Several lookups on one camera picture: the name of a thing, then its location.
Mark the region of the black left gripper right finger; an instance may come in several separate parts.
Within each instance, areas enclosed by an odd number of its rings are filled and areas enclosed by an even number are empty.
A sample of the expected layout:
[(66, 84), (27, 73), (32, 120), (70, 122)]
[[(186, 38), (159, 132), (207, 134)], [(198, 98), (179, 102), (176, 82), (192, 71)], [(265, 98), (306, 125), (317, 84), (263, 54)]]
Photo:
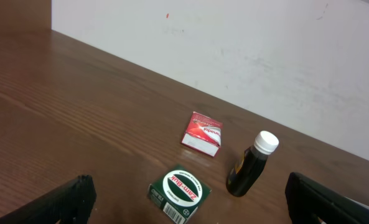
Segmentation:
[(293, 224), (369, 224), (369, 206), (344, 197), (298, 172), (290, 173), (285, 196)]

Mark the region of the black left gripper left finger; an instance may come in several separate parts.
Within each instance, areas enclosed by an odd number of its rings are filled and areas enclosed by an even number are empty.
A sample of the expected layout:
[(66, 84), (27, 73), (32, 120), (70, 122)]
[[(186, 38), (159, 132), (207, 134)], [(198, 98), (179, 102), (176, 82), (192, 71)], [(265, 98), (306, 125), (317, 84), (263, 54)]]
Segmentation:
[(3, 223), (82, 223), (87, 224), (96, 201), (90, 175), (79, 175), (47, 194), (0, 217)]

